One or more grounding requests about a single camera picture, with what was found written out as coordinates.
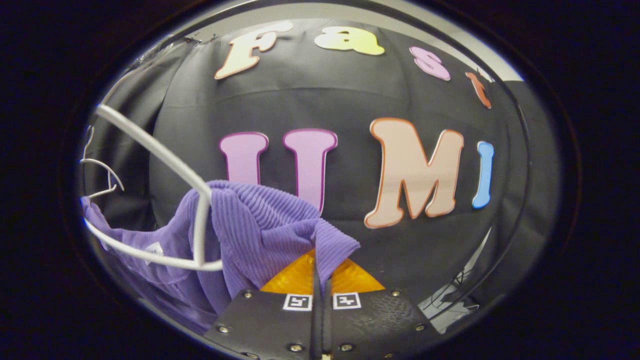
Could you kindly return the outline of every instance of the purple corduroy fabric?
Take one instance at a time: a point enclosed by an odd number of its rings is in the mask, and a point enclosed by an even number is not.
[[[300,256],[316,248],[321,285],[360,244],[320,218],[310,203],[260,185],[211,181],[212,211],[205,232],[205,260],[222,259],[222,272],[201,272],[147,264],[112,250],[133,272],[172,297],[206,313],[220,314],[238,292],[259,289]],[[89,198],[85,218],[124,244],[146,249],[158,243],[164,256],[193,258],[198,193],[189,191],[169,223],[150,232],[112,229]]]
[[[187,329],[203,335],[218,318],[215,313],[203,311],[169,296],[166,291],[159,290],[157,286],[144,281],[138,274],[119,266],[122,263],[117,256],[112,254],[109,259],[113,260],[113,268],[120,280],[134,290],[139,297]]]

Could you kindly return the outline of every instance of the screw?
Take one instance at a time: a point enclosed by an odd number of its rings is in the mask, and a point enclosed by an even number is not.
[[[304,348],[299,344],[291,344],[289,345],[289,351],[293,352],[301,352]]]

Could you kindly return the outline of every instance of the foam letter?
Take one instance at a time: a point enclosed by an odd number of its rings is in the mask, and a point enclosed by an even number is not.
[[[474,73],[466,72],[465,74],[469,79],[471,79],[471,83],[474,85],[476,94],[478,95],[478,98],[480,98],[480,101],[482,102],[482,104],[485,105],[487,109],[490,109],[491,103],[489,102],[489,99],[487,99],[486,95],[484,94],[484,85],[482,85],[482,83],[480,82],[480,80],[478,80],[478,78]]]
[[[260,154],[269,147],[269,138],[262,133],[235,133],[220,140],[220,150],[227,158],[229,181],[260,184]]]
[[[421,49],[417,46],[411,46],[409,48],[409,52],[415,56],[415,59],[413,60],[415,64],[422,69],[422,71],[445,81],[449,81],[451,79],[451,75],[447,69],[442,66],[442,61],[440,61],[440,58],[434,53]]]
[[[298,129],[286,133],[282,143],[296,155],[296,195],[322,213],[326,153],[338,146],[338,136],[323,129]]]
[[[480,154],[480,180],[478,180],[478,191],[472,203],[475,209],[485,207],[491,199],[489,187],[491,185],[493,145],[488,142],[479,142],[478,154]]]
[[[460,133],[442,131],[433,155],[427,161],[418,132],[411,122],[396,118],[376,119],[371,123],[370,131],[382,145],[382,169],[376,208],[364,219],[368,228],[391,226],[402,220],[404,211],[399,202],[403,187],[411,218],[417,218],[425,207],[429,217],[453,210],[460,152],[464,146]],[[433,200],[426,204],[432,194]]]
[[[331,26],[322,29],[324,34],[316,37],[316,45],[324,49],[355,50],[367,55],[380,55],[385,49],[378,45],[376,35],[349,26]]]
[[[257,47],[262,52],[271,49],[276,42],[274,31],[289,31],[292,28],[293,24],[290,22],[281,22],[231,40],[231,51],[225,64],[216,72],[215,78],[220,80],[255,66],[260,58],[252,56],[253,49]]]

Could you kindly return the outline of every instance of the letter m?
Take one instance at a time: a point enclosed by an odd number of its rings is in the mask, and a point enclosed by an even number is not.
[[[453,210],[460,152],[464,146],[460,133],[442,131],[428,160],[411,122],[396,118],[376,119],[371,123],[370,131],[382,145],[382,169],[376,208],[364,219],[368,228],[392,226],[402,220],[404,211],[399,203],[403,187],[413,219],[423,208],[428,217]]]

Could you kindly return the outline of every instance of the clothing label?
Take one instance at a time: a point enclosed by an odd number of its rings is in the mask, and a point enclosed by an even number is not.
[[[164,256],[164,251],[162,250],[162,246],[160,246],[160,243],[158,243],[158,242],[153,243],[153,244],[149,245],[148,247],[146,247],[145,251],[146,252],[150,252],[151,254]],[[151,264],[151,261],[145,260],[145,263],[147,265],[149,265],[149,264]]]

